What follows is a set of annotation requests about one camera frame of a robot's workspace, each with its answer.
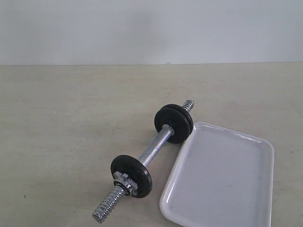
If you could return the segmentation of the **white plastic tray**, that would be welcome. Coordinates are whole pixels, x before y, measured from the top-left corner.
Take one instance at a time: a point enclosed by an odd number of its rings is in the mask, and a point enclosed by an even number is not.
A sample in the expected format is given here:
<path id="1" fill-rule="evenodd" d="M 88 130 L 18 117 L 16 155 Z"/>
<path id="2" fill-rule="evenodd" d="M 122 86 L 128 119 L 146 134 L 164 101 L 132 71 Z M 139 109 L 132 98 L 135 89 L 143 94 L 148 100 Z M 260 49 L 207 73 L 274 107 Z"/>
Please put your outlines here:
<path id="1" fill-rule="evenodd" d="M 184 227 L 271 225 L 274 148 L 266 140 L 196 122 L 159 205 Z"/>

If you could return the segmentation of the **black weight plate left end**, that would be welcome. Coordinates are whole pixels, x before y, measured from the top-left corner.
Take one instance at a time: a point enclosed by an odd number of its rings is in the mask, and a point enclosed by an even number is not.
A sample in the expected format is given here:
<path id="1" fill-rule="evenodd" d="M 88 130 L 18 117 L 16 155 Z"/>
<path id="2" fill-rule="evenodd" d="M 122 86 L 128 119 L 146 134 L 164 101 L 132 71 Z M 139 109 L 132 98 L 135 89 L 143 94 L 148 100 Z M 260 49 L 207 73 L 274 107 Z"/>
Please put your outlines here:
<path id="1" fill-rule="evenodd" d="M 144 198 L 152 190 L 152 178 L 146 167 L 136 158 L 129 155 L 119 155 L 111 163 L 111 174 L 116 171 L 127 174 L 138 185 L 137 195 L 135 198 Z"/>

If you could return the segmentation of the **chrome spin-lock collar nut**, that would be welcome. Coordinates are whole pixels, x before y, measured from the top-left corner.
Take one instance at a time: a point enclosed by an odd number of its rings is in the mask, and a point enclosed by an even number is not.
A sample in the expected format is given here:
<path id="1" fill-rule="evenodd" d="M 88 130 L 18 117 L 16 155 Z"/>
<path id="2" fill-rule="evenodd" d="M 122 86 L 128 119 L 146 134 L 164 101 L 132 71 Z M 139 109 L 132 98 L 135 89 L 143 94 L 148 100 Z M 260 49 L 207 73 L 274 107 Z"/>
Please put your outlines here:
<path id="1" fill-rule="evenodd" d="M 126 196 L 136 196 L 138 194 L 138 184 L 128 174 L 116 171 L 113 178 L 114 185 L 122 187 Z"/>

